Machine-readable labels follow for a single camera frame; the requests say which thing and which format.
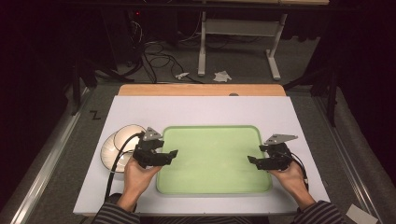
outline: right hand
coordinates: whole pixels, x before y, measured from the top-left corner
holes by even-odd
[[[304,184],[303,171],[300,166],[292,161],[289,168],[284,171],[268,171],[274,175],[282,187],[294,198],[301,210],[316,203]]]

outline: dark background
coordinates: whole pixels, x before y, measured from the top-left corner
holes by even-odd
[[[332,4],[354,7],[357,2],[361,1]],[[396,18],[389,4],[390,1],[380,2],[367,8],[359,17],[361,20],[356,20],[356,14],[291,13],[282,38],[297,35],[304,41],[321,36],[307,67],[309,73],[326,64],[346,33],[356,31],[339,69],[339,86],[361,131],[395,183],[392,162],[396,143],[396,44],[392,34],[396,34]],[[158,17],[150,17],[157,19],[146,18],[147,26],[169,25],[171,30],[178,27],[187,34],[193,31],[191,27],[195,28],[198,14],[163,16],[171,23],[159,23]],[[72,82],[76,58],[83,55],[111,67],[114,57],[96,9],[62,8],[44,0],[3,1],[0,21],[1,209],[64,112],[64,90]],[[154,35],[171,43],[177,38],[175,33],[161,30]]]

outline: metal frame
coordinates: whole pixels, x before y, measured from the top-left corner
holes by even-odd
[[[347,152],[347,148],[344,146],[343,141],[330,122],[327,120],[326,117],[326,105],[321,101],[320,97],[313,97],[315,105],[317,106],[321,116],[325,120],[327,127],[332,135],[332,139],[334,140],[334,143],[337,146],[337,154],[344,165],[344,169],[346,171],[346,175],[349,178],[349,182],[352,186],[352,188],[355,191],[356,197],[358,198],[360,204],[361,204],[361,209],[367,212],[368,214],[377,217],[380,223],[384,223],[381,219],[381,216],[378,214],[375,205],[372,201],[372,197],[366,188],[365,184],[361,180],[361,177],[356,170],[355,165],[353,164],[351,157],[349,156],[349,153]]]
[[[82,100],[82,106],[84,106],[89,96],[91,96],[91,91],[88,88],[85,88]],[[27,192],[23,202],[21,203],[20,208],[15,214],[14,218],[12,218],[11,224],[16,223],[26,223],[30,214],[33,212],[35,205],[40,199],[44,189],[50,181],[52,172],[55,170],[56,164],[60,159],[62,152],[64,151],[64,147],[67,144],[67,140],[69,139],[70,134],[73,132],[76,123],[78,122],[79,116],[81,115],[80,110],[76,112],[74,116],[71,116],[67,121],[67,126],[61,130],[59,136],[57,137],[57,141],[52,147],[46,161],[35,177],[35,181]]]

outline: metal rail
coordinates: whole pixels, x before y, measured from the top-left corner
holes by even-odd
[[[361,180],[361,177],[353,164],[352,159],[350,159],[349,153],[347,152],[347,148],[344,146],[343,141],[337,132],[337,130],[330,124],[329,120],[326,116],[326,105],[320,100],[319,97],[313,97],[314,103],[317,106],[318,110],[321,112],[320,115],[325,119],[327,127],[332,135],[332,139],[336,144],[337,154],[340,157],[342,164],[344,165],[344,169],[346,171],[346,175],[349,179],[349,182],[355,191],[356,197],[358,198],[361,209],[370,215],[377,217],[380,223],[383,223],[380,215],[378,214],[375,205],[372,201],[370,193],[366,188],[365,184]]]

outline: green tray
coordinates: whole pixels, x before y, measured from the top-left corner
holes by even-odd
[[[157,175],[160,193],[253,193],[272,187],[271,176],[248,161],[263,158],[254,126],[171,126],[163,140],[163,152],[178,153]]]

